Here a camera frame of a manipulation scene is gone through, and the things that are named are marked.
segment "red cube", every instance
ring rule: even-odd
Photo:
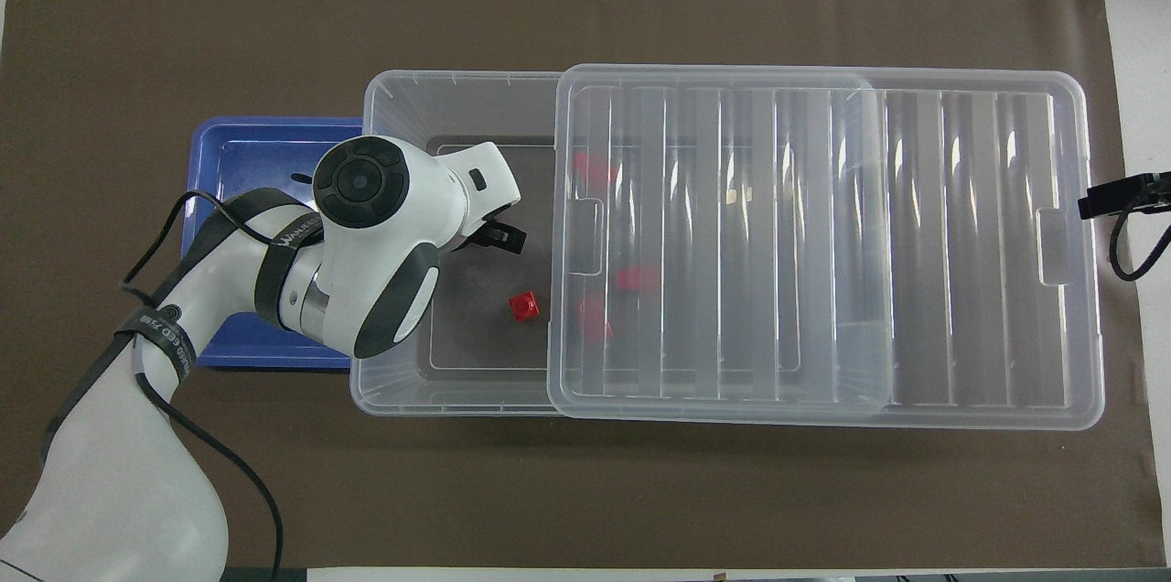
[[[508,300],[508,306],[513,310],[513,316],[519,322],[541,314],[541,310],[536,308],[536,296],[530,290],[521,295],[514,295]]]
[[[574,153],[574,173],[589,194],[605,193],[611,183],[618,179],[618,169],[614,169],[601,157],[590,157],[586,152]]]
[[[601,343],[614,337],[610,320],[605,319],[605,300],[598,295],[587,295],[577,302],[577,320],[582,335],[591,343]]]

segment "clear plastic lid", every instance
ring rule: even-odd
[[[1064,74],[581,64],[548,388],[574,417],[1084,429],[1103,404]]]

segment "black cable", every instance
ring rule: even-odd
[[[23,575],[25,577],[28,577],[29,580],[35,580],[36,582],[44,582],[44,580],[41,580],[40,577],[33,575],[32,573],[25,570],[23,568],[16,566],[16,564],[7,562],[7,561],[5,561],[2,559],[0,559],[0,563],[7,566],[8,568],[11,568],[13,570],[16,570],[16,573],[20,573],[21,575]]]
[[[268,245],[272,244],[273,241],[268,239],[268,237],[265,237],[259,232],[254,231],[254,228],[248,227],[247,224],[244,222],[244,220],[238,219],[237,215],[228,210],[227,204],[221,203],[219,198],[207,193],[207,191],[200,191],[200,190],[187,191],[186,193],[180,194],[179,199],[176,199],[173,206],[171,207],[171,213],[167,214],[166,217],[166,224],[163,224],[163,230],[159,231],[158,237],[155,237],[153,244],[150,245],[150,248],[146,248],[146,253],[143,253],[143,256],[139,258],[138,262],[133,266],[132,269],[130,269],[130,273],[126,274],[126,278],[122,279],[122,285],[118,286],[119,289],[122,289],[122,292],[125,292],[128,294],[133,294],[135,297],[142,301],[144,306],[151,308],[158,308],[158,306],[155,304],[155,299],[150,297],[150,294],[146,294],[145,290],[138,289],[138,287],[131,286],[130,282],[133,282],[135,276],[137,276],[138,273],[143,271],[143,266],[146,266],[148,261],[150,261],[151,258],[155,256],[155,253],[158,253],[158,249],[160,245],[163,245],[163,241],[166,241],[166,237],[171,234],[171,228],[174,227],[174,220],[179,217],[179,212],[183,211],[184,204],[186,204],[189,199],[192,198],[203,198],[206,199],[206,201],[212,203],[215,210],[220,212],[220,214],[222,214],[224,218],[227,219],[230,224],[233,224],[233,226],[235,226],[235,228],[239,228],[239,231],[242,232],[244,234],[252,237],[252,239],[256,241],[260,241],[260,244]]]
[[[1122,235],[1122,228],[1127,224],[1127,218],[1132,214],[1139,204],[1145,203],[1149,198],[1150,194],[1148,194],[1146,191],[1139,191],[1139,193],[1131,199],[1129,204],[1127,204],[1125,210],[1119,212],[1118,219],[1114,222],[1114,228],[1110,232],[1110,268],[1114,269],[1114,274],[1116,274],[1116,276],[1124,279],[1127,282],[1135,282],[1137,279],[1143,278],[1146,272],[1151,269],[1151,266],[1155,266],[1155,261],[1159,261],[1159,256],[1163,255],[1167,245],[1171,245],[1171,226],[1167,226],[1167,228],[1163,232],[1163,237],[1159,237],[1158,244],[1155,244],[1155,248],[1152,248],[1151,253],[1146,256],[1146,260],[1144,260],[1142,265],[1138,265],[1138,268],[1134,269],[1134,272],[1128,273],[1124,268],[1122,268],[1121,261],[1118,261],[1118,237]]]
[[[232,461],[232,464],[240,468],[240,472],[248,478],[248,481],[252,481],[252,485],[256,487],[256,491],[260,492],[260,495],[265,499],[265,504],[268,505],[268,512],[273,515],[273,528],[276,530],[276,545],[275,548],[273,548],[273,571],[268,577],[271,582],[275,582],[276,575],[281,569],[281,550],[285,548],[285,525],[281,522],[281,512],[276,508],[276,500],[273,498],[273,494],[268,492],[268,487],[265,486],[263,480],[260,479],[260,475],[256,474],[256,472],[252,470],[252,466],[240,458],[238,453],[228,449],[227,445],[217,440],[211,433],[204,431],[204,429],[200,429],[198,424],[187,419],[187,416],[180,413],[174,406],[169,404],[166,399],[160,397],[158,391],[155,391],[155,386],[151,386],[150,381],[146,379],[146,374],[135,374],[135,381],[138,382],[138,388],[143,391],[143,395],[146,395],[146,399],[150,399],[150,403],[153,404],[156,409],[166,413],[172,420],[176,420],[179,426],[187,429],[192,436],[203,440],[208,445],[208,447],[215,450],[221,453],[224,458]]]
[[[159,247],[163,246],[163,241],[166,241],[166,237],[171,234],[171,228],[174,227],[174,220],[178,218],[184,204],[192,198],[206,199],[206,201],[213,204],[215,210],[220,212],[220,214],[222,214],[230,224],[233,224],[235,228],[239,228],[240,232],[252,237],[252,239],[256,241],[260,241],[260,244],[272,245],[272,239],[263,237],[259,232],[254,231],[254,228],[248,227],[244,220],[238,219],[237,215],[228,210],[226,204],[221,203],[220,199],[213,194],[207,193],[207,191],[187,191],[186,193],[180,194],[179,199],[176,199],[173,206],[171,207],[171,213],[166,217],[166,224],[163,224],[163,228],[160,228],[158,237],[155,237],[155,241],[152,241],[150,248],[146,248],[146,253],[139,258],[138,262],[132,269],[130,269],[130,273],[126,274],[126,278],[122,279],[121,289],[129,294],[133,294],[139,301],[143,302],[144,306],[158,308],[158,306],[155,304],[155,299],[151,299],[151,295],[148,295],[145,290],[139,290],[138,287],[131,286],[130,282],[132,282],[135,276],[137,276],[138,273],[143,271],[144,266],[150,262],[151,258],[155,256],[155,253],[158,253]],[[252,485],[256,487],[256,491],[260,492],[260,495],[265,499],[265,504],[268,505],[268,513],[273,516],[273,528],[276,533],[276,543],[273,548],[273,570],[269,576],[269,581],[275,582],[281,569],[281,552],[285,549],[285,525],[281,522],[281,512],[276,508],[276,500],[273,498],[273,494],[268,492],[268,487],[265,486],[263,480],[260,479],[260,475],[256,474],[256,472],[252,470],[252,466],[240,458],[238,453],[228,449],[227,445],[217,440],[211,433],[204,431],[204,429],[200,429],[199,425],[187,419],[187,416],[180,413],[174,406],[169,404],[166,399],[159,396],[158,391],[155,391],[155,386],[151,386],[150,381],[146,379],[146,374],[135,374],[135,381],[138,383],[139,390],[143,391],[143,395],[146,395],[146,399],[150,399],[150,403],[153,404],[156,409],[166,413],[172,420],[176,420],[179,426],[187,429],[192,436],[203,440],[208,445],[208,447],[215,450],[221,453],[224,458],[232,461],[232,464],[240,468],[240,472],[248,478],[248,481],[252,481]]]

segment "round black button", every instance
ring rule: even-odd
[[[365,203],[382,189],[382,172],[364,159],[350,159],[338,170],[337,191],[350,203]]]

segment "blue tray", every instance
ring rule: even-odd
[[[192,136],[187,189],[226,199],[272,186],[309,203],[310,186],[293,182],[289,174],[313,173],[330,148],[361,132],[361,118],[212,118]],[[183,253],[213,210],[204,199],[189,203],[183,219]],[[198,362],[221,368],[350,367],[348,356],[267,324],[254,314],[231,316]]]

